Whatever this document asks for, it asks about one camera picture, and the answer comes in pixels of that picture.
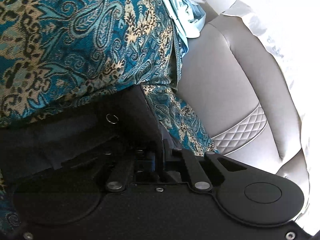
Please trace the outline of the black pants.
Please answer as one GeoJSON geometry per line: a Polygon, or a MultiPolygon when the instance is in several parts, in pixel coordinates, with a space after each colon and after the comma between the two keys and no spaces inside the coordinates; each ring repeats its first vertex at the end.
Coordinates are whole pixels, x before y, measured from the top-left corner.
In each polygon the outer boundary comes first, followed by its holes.
{"type": "Polygon", "coordinates": [[[149,152],[142,128],[144,102],[140,86],[132,86],[32,124],[21,121],[1,129],[4,189],[21,178],[61,168],[100,145],[106,151],[149,152]]]}

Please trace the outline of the beige leather sofa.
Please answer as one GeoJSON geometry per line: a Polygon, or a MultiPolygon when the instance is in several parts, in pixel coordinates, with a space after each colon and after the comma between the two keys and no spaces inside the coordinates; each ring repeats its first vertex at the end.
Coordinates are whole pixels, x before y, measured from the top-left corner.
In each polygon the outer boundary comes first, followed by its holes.
{"type": "Polygon", "coordinates": [[[235,16],[203,5],[206,23],[183,58],[178,94],[218,151],[296,183],[308,199],[301,122],[274,57],[235,16]]]}

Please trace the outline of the light blue cloth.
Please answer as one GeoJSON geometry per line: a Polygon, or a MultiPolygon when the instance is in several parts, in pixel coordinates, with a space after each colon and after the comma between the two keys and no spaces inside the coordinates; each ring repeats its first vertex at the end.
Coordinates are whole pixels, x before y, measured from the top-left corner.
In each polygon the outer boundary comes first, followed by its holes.
{"type": "Polygon", "coordinates": [[[188,39],[198,38],[206,21],[203,0],[162,0],[173,20],[180,41],[180,54],[189,51],[188,39]]]}

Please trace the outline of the teal paisley sofa throw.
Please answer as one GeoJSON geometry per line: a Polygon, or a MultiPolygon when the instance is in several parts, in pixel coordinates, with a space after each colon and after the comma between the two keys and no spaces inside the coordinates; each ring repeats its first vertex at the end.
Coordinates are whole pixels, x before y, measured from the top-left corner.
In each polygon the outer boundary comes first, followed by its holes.
{"type": "MultiPolygon", "coordinates": [[[[159,121],[195,155],[216,146],[176,95],[180,41],[162,0],[1,0],[1,129],[132,86],[156,86],[159,121]]],[[[20,225],[1,178],[1,238],[20,225]]]]}

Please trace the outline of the white cloth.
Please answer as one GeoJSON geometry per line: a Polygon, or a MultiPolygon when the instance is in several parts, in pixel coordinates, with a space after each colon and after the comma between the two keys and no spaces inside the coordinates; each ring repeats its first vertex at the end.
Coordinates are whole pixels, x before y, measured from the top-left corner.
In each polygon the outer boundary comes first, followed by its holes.
{"type": "Polygon", "coordinates": [[[236,0],[238,15],[279,64],[301,120],[310,203],[300,224],[319,230],[319,0],[236,0]]]}

